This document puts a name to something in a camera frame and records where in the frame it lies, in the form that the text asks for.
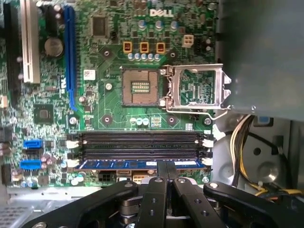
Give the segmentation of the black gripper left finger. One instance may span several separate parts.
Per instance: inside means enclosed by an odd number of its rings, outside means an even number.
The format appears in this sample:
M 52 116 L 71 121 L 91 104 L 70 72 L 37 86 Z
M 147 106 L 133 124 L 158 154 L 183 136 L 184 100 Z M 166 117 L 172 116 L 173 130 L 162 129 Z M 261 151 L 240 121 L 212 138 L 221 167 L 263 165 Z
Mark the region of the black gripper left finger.
M 148 184 L 125 180 L 28 221 L 25 228 L 163 228 L 168 164 L 157 163 Z

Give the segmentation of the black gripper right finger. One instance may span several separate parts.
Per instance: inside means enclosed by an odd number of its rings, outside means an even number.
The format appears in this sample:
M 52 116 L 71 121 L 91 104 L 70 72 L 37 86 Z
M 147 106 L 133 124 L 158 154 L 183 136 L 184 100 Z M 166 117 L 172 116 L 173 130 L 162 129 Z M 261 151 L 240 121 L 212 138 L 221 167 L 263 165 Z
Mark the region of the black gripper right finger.
M 302 228 L 304 213 L 221 182 L 200 188 L 167 162 L 167 203 L 189 228 Z

